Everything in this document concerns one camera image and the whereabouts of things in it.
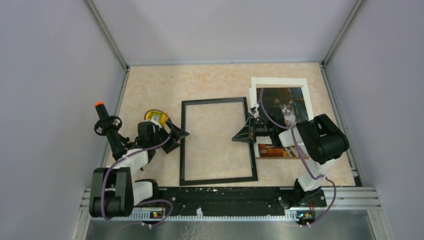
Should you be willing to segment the black picture frame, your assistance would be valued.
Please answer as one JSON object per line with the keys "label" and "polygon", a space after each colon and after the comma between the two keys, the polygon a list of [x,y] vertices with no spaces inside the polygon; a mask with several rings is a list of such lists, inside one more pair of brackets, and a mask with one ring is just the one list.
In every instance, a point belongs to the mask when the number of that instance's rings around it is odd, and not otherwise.
{"label": "black picture frame", "polygon": [[[248,103],[246,97],[227,97],[227,98],[212,98],[212,99],[199,99],[199,100],[184,100],[181,102],[181,129],[186,130],[186,110],[187,106],[194,105],[208,105],[208,104],[226,104],[226,103],[242,103],[243,114],[245,120],[248,117]],[[216,178],[216,179],[200,179],[200,180],[186,180],[185,179],[185,143],[186,139],[180,140],[180,160],[179,160],[179,185],[180,186],[194,186],[194,185],[215,185],[215,184],[228,184],[228,183],[243,183],[243,182],[257,182],[258,172],[256,157],[254,153],[254,144],[247,142],[249,146],[250,155],[250,169],[252,176],[249,177],[233,177],[233,178]]]}

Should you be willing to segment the white photo mat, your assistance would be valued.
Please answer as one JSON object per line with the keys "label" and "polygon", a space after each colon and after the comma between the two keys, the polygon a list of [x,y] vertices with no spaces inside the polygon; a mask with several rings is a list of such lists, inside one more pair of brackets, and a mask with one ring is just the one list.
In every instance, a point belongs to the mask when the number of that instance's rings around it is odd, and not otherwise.
{"label": "white photo mat", "polygon": [[[307,106],[307,112],[309,114],[309,119],[312,120],[313,117],[313,108],[309,93],[309,87],[307,80],[305,78],[278,78],[278,77],[252,77],[251,78],[251,88],[249,89],[249,98],[250,98],[250,105],[253,106],[255,103],[258,102],[259,98],[257,98],[257,87],[259,89],[264,88],[275,88],[275,87],[301,87],[302,93],[304,96],[304,101]],[[281,159],[281,158],[259,158],[258,156],[258,139],[259,138],[265,138],[265,137],[258,137],[256,139],[256,143],[254,144],[254,152],[255,156],[258,159]]]}

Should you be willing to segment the cat photo print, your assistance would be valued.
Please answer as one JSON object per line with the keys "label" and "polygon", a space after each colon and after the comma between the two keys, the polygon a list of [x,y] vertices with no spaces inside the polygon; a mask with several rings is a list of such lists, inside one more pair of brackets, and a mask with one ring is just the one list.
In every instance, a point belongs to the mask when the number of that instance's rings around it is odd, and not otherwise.
{"label": "cat photo print", "polygon": [[[307,104],[301,87],[265,87],[260,95],[256,88],[257,98],[262,99],[268,115],[280,125],[290,127],[309,119]],[[269,137],[258,139],[257,151],[259,158],[295,159],[299,153],[294,146],[278,148],[271,144]]]}

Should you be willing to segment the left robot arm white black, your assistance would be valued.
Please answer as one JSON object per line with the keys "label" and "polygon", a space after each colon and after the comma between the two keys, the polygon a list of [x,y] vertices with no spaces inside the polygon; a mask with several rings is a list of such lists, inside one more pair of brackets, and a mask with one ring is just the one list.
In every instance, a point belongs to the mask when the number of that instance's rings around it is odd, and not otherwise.
{"label": "left robot arm white black", "polygon": [[117,116],[101,119],[94,125],[97,135],[107,137],[115,159],[111,166],[93,171],[88,209],[95,218],[128,217],[141,201],[149,207],[156,206],[161,198],[156,181],[133,182],[132,177],[152,161],[156,149],[168,154],[180,146],[179,140],[190,135],[170,119],[165,121],[169,131],[155,120],[146,120],[138,123],[138,136],[131,142],[118,133],[121,125]]}

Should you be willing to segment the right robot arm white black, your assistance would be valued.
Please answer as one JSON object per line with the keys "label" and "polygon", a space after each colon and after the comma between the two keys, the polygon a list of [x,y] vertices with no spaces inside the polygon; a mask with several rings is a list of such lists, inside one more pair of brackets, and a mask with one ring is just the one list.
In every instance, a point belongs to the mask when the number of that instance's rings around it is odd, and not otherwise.
{"label": "right robot arm white black", "polygon": [[258,137],[269,137],[276,148],[295,147],[304,166],[304,172],[282,203],[285,208],[317,202],[322,181],[330,181],[327,172],[349,149],[347,137],[326,114],[292,126],[279,124],[272,118],[263,122],[258,117],[249,117],[232,141],[254,144]]}

